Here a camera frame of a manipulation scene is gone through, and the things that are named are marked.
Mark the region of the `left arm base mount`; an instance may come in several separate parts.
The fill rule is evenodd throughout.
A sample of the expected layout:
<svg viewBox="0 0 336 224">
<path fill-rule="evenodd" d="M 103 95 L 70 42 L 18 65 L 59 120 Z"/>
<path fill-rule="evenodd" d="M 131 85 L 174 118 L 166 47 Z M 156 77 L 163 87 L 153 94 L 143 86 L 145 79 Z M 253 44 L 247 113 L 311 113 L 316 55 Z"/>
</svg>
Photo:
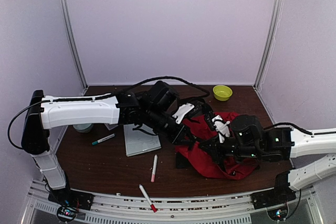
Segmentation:
<svg viewBox="0 0 336 224">
<path fill-rule="evenodd" d="M 82 215 L 82 210 L 90 210 L 93 198 L 93 194 L 74 190 L 52 190 L 48 195 L 49 201 L 59 205 L 56 217 L 64 223 L 74 221 Z"/>
</svg>

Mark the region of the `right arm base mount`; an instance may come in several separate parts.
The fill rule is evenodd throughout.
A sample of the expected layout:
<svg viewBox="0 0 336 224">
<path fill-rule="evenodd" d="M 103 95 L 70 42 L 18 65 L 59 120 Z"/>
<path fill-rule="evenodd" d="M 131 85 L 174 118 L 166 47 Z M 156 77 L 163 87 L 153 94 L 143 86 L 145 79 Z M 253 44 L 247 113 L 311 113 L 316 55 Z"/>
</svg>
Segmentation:
<svg viewBox="0 0 336 224">
<path fill-rule="evenodd" d="M 271 189 L 251 194 L 254 209 L 266 208 L 268 217 L 273 221 L 283 221 L 289 215 L 287 194 Z"/>
</svg>

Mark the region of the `grey book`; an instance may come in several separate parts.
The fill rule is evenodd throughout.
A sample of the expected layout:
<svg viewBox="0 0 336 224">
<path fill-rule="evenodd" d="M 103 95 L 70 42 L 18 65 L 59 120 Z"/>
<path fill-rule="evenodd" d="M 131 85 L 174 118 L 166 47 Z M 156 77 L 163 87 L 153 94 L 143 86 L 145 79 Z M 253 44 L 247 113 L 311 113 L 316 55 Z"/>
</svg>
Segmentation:
<svg viewBox="0 0 336 224">
<path fill-rule="evenodd" d="M 161 148 L 158 136 L 148 135 L 141 131 L 134 131 L 135 125 L 124 125 L 125 153 L 127 157 L 141 155 Z"/>
</svg>

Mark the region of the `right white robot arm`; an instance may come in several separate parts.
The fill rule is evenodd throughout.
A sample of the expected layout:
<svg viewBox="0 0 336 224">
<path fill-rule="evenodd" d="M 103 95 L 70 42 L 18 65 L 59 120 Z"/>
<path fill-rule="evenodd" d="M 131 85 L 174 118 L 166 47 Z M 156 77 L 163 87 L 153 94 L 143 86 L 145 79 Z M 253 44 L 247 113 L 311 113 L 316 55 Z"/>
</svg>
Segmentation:
<svg viewBox="0 0 336 224">
<path fill-rule="evenodd" d="M 335 174 L 335 129 L 308 131 L 289 122 L 262 127 L 258 117 L 239 115 L 231 122 L 219 117 L 211 119 L 217 136 L 199 144 L 201 150 L 223 167 L 231 156 L 242 161 L 277 162 L 300 156 L 323 154 L 324 157 L 304 166 L 276 176 L 269 199 L 279 204 L 289 194 Z"/>
</svg>

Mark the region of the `red backpack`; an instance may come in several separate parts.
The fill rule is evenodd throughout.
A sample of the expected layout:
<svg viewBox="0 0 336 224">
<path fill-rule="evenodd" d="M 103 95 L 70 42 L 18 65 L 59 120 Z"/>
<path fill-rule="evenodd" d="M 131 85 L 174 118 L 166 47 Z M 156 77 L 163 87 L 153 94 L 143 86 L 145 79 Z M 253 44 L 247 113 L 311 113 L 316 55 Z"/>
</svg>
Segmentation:
<svg viewBox="0 0 336 224">
<path fill-rule="evenodd" d="M 205 122 L 204 116 L 196 116 L 191 120 L 184 119 L 183 124 L 191 129 L 192 134 L 201 140 L 209 140 L 217 136 L 216 131 L 212 131 Z M 246 158 L 242 162 L 237 162 L 231 156 L 226 157 L 222 162 L 224 168 L 215 164 L 210 155 L 199 148 L 199 142 L 193 146 L 178 145 L 175 147 L 176 168 L 187 168 L 192 166 L 199 174 L 206 178 L 241 180 L 249 176 L 254 170 L 259 168 L 259 163 L 253 158 Z"/>
</svg>

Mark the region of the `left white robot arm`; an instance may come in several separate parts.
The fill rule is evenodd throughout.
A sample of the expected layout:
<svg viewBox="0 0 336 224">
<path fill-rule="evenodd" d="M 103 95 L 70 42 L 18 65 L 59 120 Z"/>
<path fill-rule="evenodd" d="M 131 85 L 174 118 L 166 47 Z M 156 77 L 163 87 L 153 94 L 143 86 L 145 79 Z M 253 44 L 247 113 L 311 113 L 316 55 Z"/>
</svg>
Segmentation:
<svg viewBox="0 0 336 224">
<path fill-rule="evenodd" d="M 149 91 L 90 97 L 56 98 L 36 90 L 25 117 L 21 145 L 37 162 L 50 192 L 64 205 L 71 205 L 76 199 L 75 192 L 70 189 L 69 179 L 49 146 L 48 131 L 75 124 L 146 125 L 176 143 L 184 138 L 186 128 L 167 110 L 178 96 L 163 81 L 158 81 Z"/>
</svg>

